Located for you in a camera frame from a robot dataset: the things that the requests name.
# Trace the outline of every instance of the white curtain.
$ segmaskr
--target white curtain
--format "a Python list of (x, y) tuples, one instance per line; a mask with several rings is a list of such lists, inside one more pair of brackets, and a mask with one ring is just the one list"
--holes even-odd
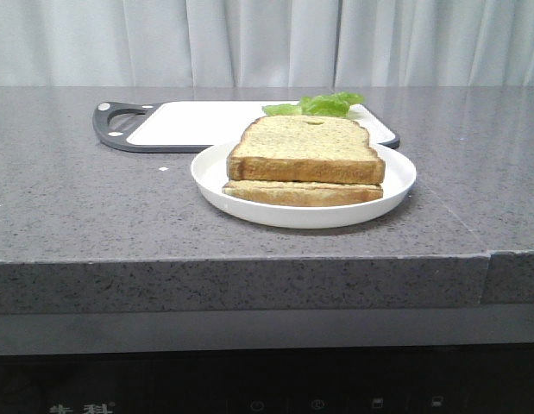
[(534, 85), (534, 0), (0, 0), (0, 85)]

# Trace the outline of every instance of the granite countertop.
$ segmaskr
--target granite countertop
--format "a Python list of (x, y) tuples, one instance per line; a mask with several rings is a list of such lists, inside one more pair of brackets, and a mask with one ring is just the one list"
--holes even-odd
[(418, 180), (340, 229), (229, 216), (195, 154), (118, 151), (91, 125), (103, 101), (325, 92), (0, 87), (0, 315), (534, 304), (534, 87), (360, 89)]

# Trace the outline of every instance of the toast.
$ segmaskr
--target toast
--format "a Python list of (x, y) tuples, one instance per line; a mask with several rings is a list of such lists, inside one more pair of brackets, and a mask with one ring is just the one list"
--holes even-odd
[(294, 207), (358, 204), (383, 197), (380, 185), (296, 181), (230, 180), (223, 192), (257, 203)]
[(366, 129), (331, 116), (261, 117), (227, 159), (233, 180), (379, 184), (385, 169)]

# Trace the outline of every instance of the cutting board handle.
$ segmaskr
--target cutting board handle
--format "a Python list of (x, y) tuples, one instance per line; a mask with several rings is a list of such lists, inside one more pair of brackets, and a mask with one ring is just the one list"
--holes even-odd
[[(92, 125), (99, 140), (109, 147), (122, 151), (147, 152), (146, 146), (131, 144), (127, 142), (127, 138), (160, 106), (160, 103), (134, 105), (121, 102), (102, 102), (94, 109)], [(112, 128), (111, 120), (122, 115), (133, 116), (122, 127)]]

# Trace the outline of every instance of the kitchen counter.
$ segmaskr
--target kitchen counter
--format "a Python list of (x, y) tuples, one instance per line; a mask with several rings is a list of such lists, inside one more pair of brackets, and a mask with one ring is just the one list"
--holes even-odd
[(330, 90), (0, 87), (0, 354), (534, 342), (534, 87), (358, 91), (417, 182), (297, 230), (221, 212), (195, 154), (106, 147), (91, 115)]

